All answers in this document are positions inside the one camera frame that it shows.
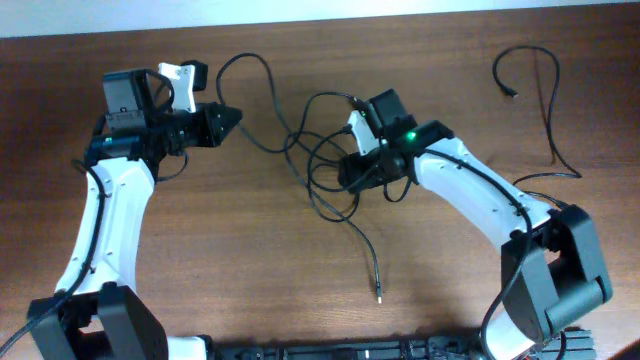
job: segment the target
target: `wire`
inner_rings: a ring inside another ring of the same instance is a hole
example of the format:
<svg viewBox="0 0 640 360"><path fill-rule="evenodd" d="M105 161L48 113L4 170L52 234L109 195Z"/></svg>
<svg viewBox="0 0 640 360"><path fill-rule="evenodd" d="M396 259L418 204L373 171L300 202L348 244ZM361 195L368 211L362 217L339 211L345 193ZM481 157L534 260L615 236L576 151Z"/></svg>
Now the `wire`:
<svg viewBox="0 0 640 360"><path fill-rule="evenodd" d="M285 149L287 148L287 146L286 146L287 142L293 136L295 136L295 134L293 134L293 133L289 134L287 136L287 138L285 139L285 147L284 147ZM287 165L289 166L289 168L291 169L291 171L295 175L295 177L298 180L298 182L300 183L300 185L307 186L307 181L302 177L302 175L300 175L300 172L298 171L298 169L293 164L293 161L291 160L291 156L289 155L289 150L288 149L285 150L284 155L285 155L285 160L287 161ZM345 223L347 223L349 226L351 226L356 231L356 233L358 235L360 235L360 237L362 237L362 239L364 240L365 244L367 244L367 246L369 247L369 251L371 252L371 258L373 259L374 275L375 275L375 282L376 282L376 295L378 297L378 303L382 303L382 287L380 285L380 271L378 270L378 257L376 256L376 251L373 248L373 245L371 244L371 241L369 240L369 238L367 238L367 236L362 232L362 230L360 230L360 228L358 228L349 219L355 213L357 205L356 205L356 207L354 207L353 211L348 216L344 216L339 210L337 210L331 204L329 204L325 199L323 199L320 195L318 195L318 193L315 192L313 189L311 190L311 196L312 196L312 198L311 198L311 206L316 211L316 213L318 213L318 215L320 215L323 219L328 220L328 221L345 222ZM355 196L355 199L359 199L359 198L360 198L360 195L357 194ZM329 211L331 211L332 213L337 215L340 218L340 220L335 220L335 219L330 219L330 218L325 217L324 214L322 214L322 212L320 211L320 209L316 205L314 199L318 200L324 207L329 209Z"/></svg>
<svg viewBox="0 0 640 360"><path fill-rule="evenodd" d="M304 151L306 151L307 153L310 154L309 161L311 161L313 158L316 158L316 159L318 159L320 161L324 161L327 164L334 164L334 165L337 164L338 163L337 160L331 160L331 159L327 159L325 157L322 157L320 155L317 155L316 152L318 151L319 146L316 146L316 148L314 149L315 151L310 150L309 147L305 146L300 141L300 137L302 135L314 136L316 138L321 139L321 141L320 141L321 144L329 143L334 148L339 149L342 153L344 153L346 155L347 152L344 149L342 149L339 145L337 145L335 142L333 142L331 140L331 136L322 137L322 136L320 136L320 135L318 135L316 133L309 132L309 131L304 131L304 126L306 124L306 119L307 119L307 115L309 113L309 109L311 107L311 104L318 97L321 97L321 96L338 96L338 97L347 98L347 99L349 99L351 101L354 101L354 102L357 101L357 98L355 96L353 96L353 95L350 95L350 94L347 94L347 93L342 93L342 92L336 92L336 91L324 91L324 92L320 92L320 93L317 93L317 94L311 96L309 98L309 100L307 100L307 103L305 105L304 112L302 114L302 119L300 121L300 126L299 126L298 130L294 132L294 131L291 130L291 128L289 127L289 125L285 121L284 114L282 113L282 108L280 106L280 102L278 101L278 98L276 96L276 88L275 88L275 82L273 80L273 74L271 72L271 68L269 67L269 64L267 63L267 61L264 60L264 58L262 58L262 56L260 56L258 54L255 54L255 53L241 53L241 54L238 54L238 55L232 57L231 59L229 59L222 66L222 68L220 68L220 71L218 71L218 75L216 76L216 90L218 92L218 99L220 100L220 103L223 106L225 105L225 101L224 101L224 97L222 95L222 76L223 76L224 72L229 68L229 66L231 66L233 63L235 63L237 60L245 58L245 57L252 57L252 58L257 59L262 64L264 69L266 70L267 79L268 79L268 83L269 83L269 89L270 89L270 92L271 92L271 99L272 99L272 103L273 103L273 109L274 109L274 111L276 113L276 117L277 117L278 121L280 122L280 124L282 125L284 130L286 131L287 135L286 135L286 137L284 139L284 144L283 144L282 148L273 149L273 148L267 147L267 146L263 145L261 142L259 142L242 124L238 124L238 128L240 129L242 134L253 145L255 145L260 150L262 150L264 152L267 152L267 153L270 153L270 154L283 153L285 155L285 160L287 162L287 165L289 166L291 171L294 173L294 175L295 175L296 179L298 180L298 182L302 186L305 186L305 187L308 188L311 206L314 209L314 211L322 219L324 219L326 221L329 221L329 222L333 222L333 223L346 222L363 239L363 241L366 243L367 247L369 248L369 250L371 252L371 257L373 259L374 276L375 276L375 282L376 282L376 295L378 297L378 302L381 303L382 302L382 288L381 288L381 285L380 285L380 274L379 274L379 270L378 270L378 259L377 259L375 250L373 248L373 245L371 244L371 241L369 241L367 236L350 220L350 218L355 214L356 210L358 209L358 205L359 205L359 202L360 202L360 195L356 194L354 196L353 201L352 201L351 206L350 206L351 211L348 214L344 215L341 211L339 211L338 209L333 207L331 204L329 204L329 202L327 202L325 199L323 199L313 189L309 189L312 183L314 185L317 185L317 182L313 181L313 179L312 179L313 176L311 176L308 180L305 180L300 175L300 172L297 170L297 168L293 164L293 162L291 160L291 156L289 154L289 150L291 150L291 148L293 148L294 145L299 145ZM309 174L309 173L313 174L313 172L317 168L318 167L310 169L310 170L308 169L307 174ZM325 214L323 214L322 211L320 210L320 208L318 207L318 204L316 204L316 201L318 201L322 206L324 206L330 212L334 213L337 216L337 218L331 218L331 217L328 217Z"/></svg>
<svg viewBox="0 0 640 360"><path fill-rule="evenodd" d="M558 357L556 360L562 360L567 352L567 334L564 331L560 331L560 351L558 351Z"/></svg>
<svg viewBox="0 0 640 360"><path fill-rule="evenodd" d="M559 209L565 209L567 207L569 207L569 204L567 204L566 202L562 201L562 200L558 200L554 197L551 197L547 194L543 194L543 193L539 193L539 192L535 192L535 191L525 191L525 193L531 195L531 196L537 196L546 200L551 201L555 206L557 206Z"/></svg>
<svg viewBox="0 0 640 360"><path fill-rule="evenodd" d="M523 176L519 179L516 179L513 182L513 185L516 185L519 182L525 181L525 180L529 180L529 179L535 179L535 178L541 178L541 177L549 177L549 176L557 176L557 177L568 177L568 178L573 178L573 179L581 179L582 178L582 174L576 170L573 166L571 166L562 156L562 154L560 154L560 151L558 150L558 147L556 146L555 141L553 140L553 129L552 129L552 125L551 125L551 120L552 120L552 115L553 115L553 107L555 105L556 102L556 95L558 94L558 87L560 85L560 63L558 62L558 58L556 58L556 56L549 50L547 50L546 48L543 48L541 46L535 46L535 45L517 45L517 46L512 46L509 47L507 49L505 49L504 51L502 51L500 54L498 54L498 56L496 56L495 60L493 60L493 80L495 80L496 84L498 85L498 87L500 87L500 90L502 90L502 92L507 95L510 96L512 98L515 98L518 96L518 93L513 90L512 88L506 86L502 81L500 81L500 79L498 78L498 63L500 62L500 60L506 56L507 54L516 51L516 50L523 50L523 49L529 49L529 50L534 50L534 51L541 51L545 54L547 54L549 57L551 57L551 59L553 60L553 63L555 65L556 68L556 74L555 74L555 82L553 85L553 92L551 93L551 99L549 100L549 107L547 109L547 116L546 116L546 121L545 121L545 130L547 132L547 140L549 142L549 148L551 149L551 155L552 156L557 156L558 160L560 160L560 162L562 163L562 165L564 165L564 167L570 171L570 173L563 173L563 172L544 172L544 173L537 173L537 174L531 174L531 175L526 175Z"/></svg>
<svg viewBox="0 0 640 360"><path fill-rule="evenodd" d="M34 327L36 327L38 324L40 324L42 322L42 320L44 320L47 317L51 316L51 314L55 313L62 306L64 306L64 304L71 299L71 297L73 296L73 293L80 287L80 285L84 281L85 276L87 275L87 273L91 269L91 262L93 261L93 255L96 252L96 246L98 244L98 237L100 235L100 225L102 224L102 215L104 213L104 203L105 203L106 194L104 192L104 186L103 186L102 182L100 181L100 178L98 177L98 175L95 173L95 171L93 169L91 169L90 167L85 166L82 162L80 162L78 160L74 160L72 163L73 163L74 167L80 166L87 173L89 173L89 175L91 175L93 180L96 182L96 185L98 186L98 192L99 192L99 194L98 194L98 212L96 214L96 222L95 222L95 225L93 227L93 235L91 237L91 243L89 244L89 250L87 251L87 257L86 257L85 261L82 263L82 266L80 268L80 273L78 274L78 278L76 279L76 281L73 282L73 284L69 287L69 289L67 289L67 291L65 291L62 295L60 295L59 299L48 310L46 310L45 312L41 313L40 315L32 318L22 328L20 328L20 330L16 331L16 333L13 334L0 347L0 357L4 356L9 351L9 349L16 342L18 342L18 340L20 340L21 337L26 335Z"/></svg>
<svg viewBox="0 0 640 360"><path fill-rule="evenodd" d="M171 180L173 178L176 178L178 175L182 174L184 169L187 168L187 165L189 165L189 154L185 151L183 155L184 155L184 164L182 164L182 168L180 168L180 170L177 173L173 174L173 175L158 177L158 180L156 181L156 183L169 181L169 180Z"/></svg>
<svg viewBox="0 0 640 360"><path fill-rule="evenodd" d="M404 200L405 196L407 196L407 194L409 193L410 187L411 187L411 178L408 178L407 183L404 185L404 190L402 190L402 194L400 195L399 198L394 200L389 197L389 193L387 191L387 184L384 184L384 186L382 187L382 194L384 195L384 198L387 199L388 202L400 202Z"/></svg>
<svg viewBox="0 0 640 360"><path fill-rule="evenodd" d="M307 178L309 179L309 181L307 182L307 190L309 191L309 194L311 194L311 184L317 186L318 188L320 188L323 191L327 191L327 192L343 192L343 191L348 191L351 190L355 187L357 187L358 185L360 185L363 181L365 181L366 179L369 178L369 176L377 170L378 165L377 164L373 164L372 166L369 167L369 169L367 169L367 171L365 171L360 177L358 177L358 179L356 179L355 181L351 182L351 184L347 185L347 186L343 186L341 188L328 188L326 186L320 185L318 184L315 180L313 180L313 171L312 171L312 167L311 164L313 162L313 158L315 157L315 154L318 152L318 150L322 147L322 145L324 145L325 142L329 141L330 139L338 136L338 135L344 135L344 134L348 134L350 132L350 130L347 130L347 128L343 128L339 131L334 132L333 134L325 137L324 139L322 139L318 145L316 145L316 147L311 151L311 154L309 156L309 160L307 161Z"/></svg>

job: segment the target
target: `white robotic arm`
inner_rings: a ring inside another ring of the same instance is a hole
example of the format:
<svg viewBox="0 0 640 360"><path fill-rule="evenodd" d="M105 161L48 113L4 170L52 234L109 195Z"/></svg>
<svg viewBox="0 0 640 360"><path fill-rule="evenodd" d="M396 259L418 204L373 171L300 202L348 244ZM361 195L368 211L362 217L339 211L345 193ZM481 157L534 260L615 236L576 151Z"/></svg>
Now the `white robotic arm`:
<svg viewBox="0 0 640 360"><path fill-rule="evenodd" d="M611 298L599 241L582 209L555 210L511 185L441 123L418 126L393 90L353 105L348 124L359 152L340 160L344 189L356 194L409 176L501 252L499 299L507 311L486 326L484 355L512 359ZM547 264L545 249L560 257Z"/></svg>
<svg viewBox="0 0 640 360"><path fill-rule="evenodd" d="M551 207L520 191L480 162L458 138L442 139L427 147L458 159L482 171L500 183L527 210L533 227L549 220ZM500 251L511 233L526 232L522 216L495 187L471 171L432 154L415 158L414 169L420 186L442 197L473 223ZM509 360L522 354L534 342L513 323L506 311L489 323L487 343L497 360Z"/></svg>
<svg viewBox="0 0 640 360"><path fill-rule="evenodd" d="M194 60L181 66L162 63L159 73L130 70L103 77L109 112L97 124L85 153L83 166L92 171L87 173L87 201L76 245L56 295L32 301L27 315L45 317L31 334L46 359L206 360L211 353L206 336L167 337L137 297L135 281L142 219L160 179L160 161L182 155L190 146L219 146L242 118L237 109L195 104L193 91L205 88L206 73L206 65ZM154 96L150 76L162 83ZM163 88L169 100L156 106ZM106 135L105 125L111 130ZM60 297L68 300L61 302ZM80 331L96 318L103 331Z"/></svg>

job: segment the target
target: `cable end plug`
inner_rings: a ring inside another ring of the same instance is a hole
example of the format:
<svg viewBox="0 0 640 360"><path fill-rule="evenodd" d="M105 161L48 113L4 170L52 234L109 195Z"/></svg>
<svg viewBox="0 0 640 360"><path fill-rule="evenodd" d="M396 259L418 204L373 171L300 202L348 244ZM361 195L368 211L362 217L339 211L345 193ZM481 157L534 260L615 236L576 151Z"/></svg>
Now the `cable end plug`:
<svg viewBox="0 0 640 360"><path fill-rule="evenodd" d="M378 304L382 304L382 287L380 283L376 283L376 295L378 295Z"/></svg>
<svg viewBox="0 0 640 360"><path fill-rule="evenodd" d="M518 92L508 86L501 86L500 90L502 90L502 92L509 97L512 97L512 98L518 97Z"/></svg>

